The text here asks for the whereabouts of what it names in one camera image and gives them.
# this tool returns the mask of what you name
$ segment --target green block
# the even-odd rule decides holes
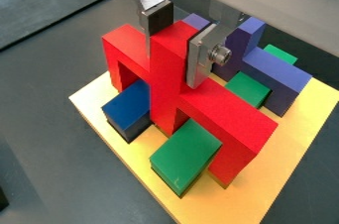
[[[242,72],[238,72],[229,80],[225,88],[229,89],[254,108],[260,106],[269,94],[269,89]]]
[[[214,136],[189,119],[149,158],[152,168],[180,196],[221,146]]]
[[[285,53],[281,49],[278,49],[273,45],[266,45],[262,50],[268,52],[269,54],[272,54],[273,56],[278,57],[281,60],[284,60],[289,64],[294,64],[294,62],[297,61],[297,58],[294,56]]]

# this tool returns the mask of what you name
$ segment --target yellow base board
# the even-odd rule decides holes
[[[166,138],[150,126],[128,145],[105,122],[100,107],[117,94],[108,72],[69,98],[106,145],[172,218],[180,223],[258,223],[339,100],[339,92],[310,79],[258,155],[222,189],[204,171],[180,199],[150,169],[148,158]]]

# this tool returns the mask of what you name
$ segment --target navy blue block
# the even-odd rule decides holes
[[[281,116],[312,76],[260,48],[244,57],[241,71],[272,90],[264,107]]]
[[[225,47],[232,51],[232,56],[224,66],[213,64],[213,73],[225,81],[237,74],[242,66],[242,58],[256,47],[265,23],[249,17],[229,34]]]
[[[126,143],[152,124],[149,119],[149,87],[138,79],[101,107],[108,123]]]

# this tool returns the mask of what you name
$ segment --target metal bracket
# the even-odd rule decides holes
[[[225,36],[233,30],[224,25],[210,24],[188,41],[186,84],[196,88],[210,74],[213,62],[224,65],[232,52],[222,46]]]
[[[134,2],[149,55],[149,37],[173,23],[173,4],[168,0],[134,0]]]

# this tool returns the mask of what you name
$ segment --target purple block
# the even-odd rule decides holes
[[[234,31],[229,34],[225,40],[225,47],[232,51],[232,56],[228,63],[224,66],[213,64],[212,72],[225,81],[237,74],[242,57],[256,47],[265,23],[254,17],[248,18]]]
[[[209,25],[209,21],[196,14],[190,14],[188,17],[185,17],[182,22],[189,26],[192,26],[198,31],[202,30]]]
[[[272,90],[262,106],[281,116],[312,76],[260,48],[242,61],[241,71]]]

